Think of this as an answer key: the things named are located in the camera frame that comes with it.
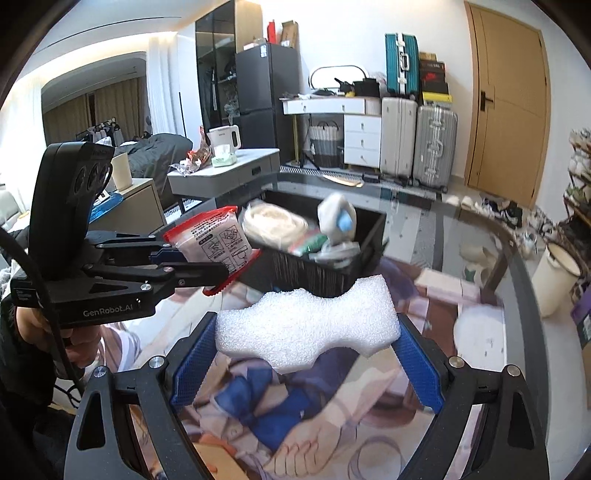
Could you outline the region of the left hand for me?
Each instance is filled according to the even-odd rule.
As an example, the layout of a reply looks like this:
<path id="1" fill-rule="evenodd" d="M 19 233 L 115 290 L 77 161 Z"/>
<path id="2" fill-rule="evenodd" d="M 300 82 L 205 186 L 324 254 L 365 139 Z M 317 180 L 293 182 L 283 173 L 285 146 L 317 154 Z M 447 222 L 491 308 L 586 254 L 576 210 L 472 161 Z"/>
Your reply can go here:
<path id="1" fill-rule="evenodd" d="M 41 350 L 49 352 L 55 344 L 50 325 L 40 310 L 17 307 L 16 325 L 21 337 Z M 101 339 L 99 326 L 60 330 L 59 333 L 63 339 L 69 341 L 65 352 L 73 365 L 85 368 L 93 363 Z"/>

